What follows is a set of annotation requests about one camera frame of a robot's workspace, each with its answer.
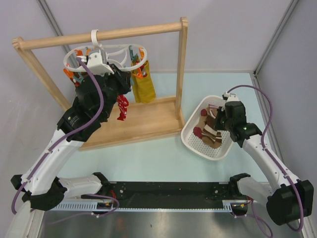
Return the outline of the brown striped sock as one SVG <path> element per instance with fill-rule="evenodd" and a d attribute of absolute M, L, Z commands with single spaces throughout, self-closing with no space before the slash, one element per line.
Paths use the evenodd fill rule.
<path fill-rule="evenodd" d="M 217 107 L 209 104 L 208 107 L 200 111 L 199 121 L 193 129 L 194 135 L 213 149 L 222 145 L 221 132 L 214 129 L 216 115 Z"/>

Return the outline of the teal clothes peg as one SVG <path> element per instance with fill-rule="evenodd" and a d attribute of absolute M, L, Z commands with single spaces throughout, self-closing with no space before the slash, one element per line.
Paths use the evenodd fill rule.
<path fill-rule="evenodd" d="M 74 74 L 73 80 L 75 81 L 75 84 L 81 84 L 84 80 L 84 76 L 80 73 Z"/>

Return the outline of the white plastic clip hanger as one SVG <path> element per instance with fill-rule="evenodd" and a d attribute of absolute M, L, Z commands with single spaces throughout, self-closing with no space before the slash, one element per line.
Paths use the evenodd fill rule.
<path fill-rule="evenodd" d="M 117 68 L 121 71 L 133 71 L 136 69 L 140 69 L 141 66 L 144 65 L 148 58 L 147 50 L 142 47 L 141 45 L 137 44 L 124 44 L 124 45 L 105 45 L 103 46 L 97 40 L 97 32 L 98 30 L 91 31 L 91 46 L 81 46 L 75 49 L 70 50 L 63 59 L 63 64 L 65 68 L 72 72 L 85 72 L 86 70 L 83 66 L 78 66 L 77 68 L 70 67 L 68 64 L 68 58 L 72 56 L 76 51 L 82 50 L 87 48 L 88 54 L 86 56 L 79 56 L 79 58 L 84 62 L 87 68 L 94 74 L 94 75 L 101 75 L 103 76 L 106 73 L 114 74 L 114 69 L 110 67 L 113 63 Z M 131 48 L 139 48 L 140 54 L 143 56 L 141 61 L 133 66 L 126 67 L 125 63 L 128 59 L 128 54 Z M 112 56 L 116 56 L 119 54 L 125 53 L 125 57 L 122 62 L 118 62 L 114 59 L 111 59 Z"/>

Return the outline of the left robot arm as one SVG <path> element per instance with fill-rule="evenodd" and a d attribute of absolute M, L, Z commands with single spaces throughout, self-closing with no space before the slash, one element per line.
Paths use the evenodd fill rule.
<path fill-rule="evenodd" d="M 89 75 L 75 88 L 76 97 L 57 123 L 53 137 L 36 161 L 23 175 L 14 175 L 11 183 L 23 192 L 22 201 L 36 210 L 48 211 L 67 198 L 104 198 L 109 194 L 106 177 L 96 172 L 81 178 L 59 178 L 66 161 L 103 122 L 107 122 L 117 97 L 131 90 L 131 73 L 110 65 L 113 74 Z"/>

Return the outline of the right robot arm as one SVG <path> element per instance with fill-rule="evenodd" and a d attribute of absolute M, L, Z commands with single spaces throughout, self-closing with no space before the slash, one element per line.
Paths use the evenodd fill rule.
<path fill-rule="evenodd" d="M 215 128 L 230 133 L 231 139 L 247 152 L 265 175 L 269 185 L 245 176 L 229 185 L 229 195 L 240 199 L 246 195 L 264 206 L 279 226 L 312 214 L 314 187 L 309 180 L 300 180 L 266 144 L 263 133 L 246 120 L 241 101 L 225 102 L 217 110 Z"/>

